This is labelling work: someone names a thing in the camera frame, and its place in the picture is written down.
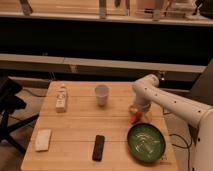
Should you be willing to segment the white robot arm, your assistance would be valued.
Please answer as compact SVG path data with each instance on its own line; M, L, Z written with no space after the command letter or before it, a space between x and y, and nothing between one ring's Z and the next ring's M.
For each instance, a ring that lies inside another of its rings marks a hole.
M132 83L133 104L147 111L154 102L198 129L193 171L213 171L213 106L161 90L154 74Z

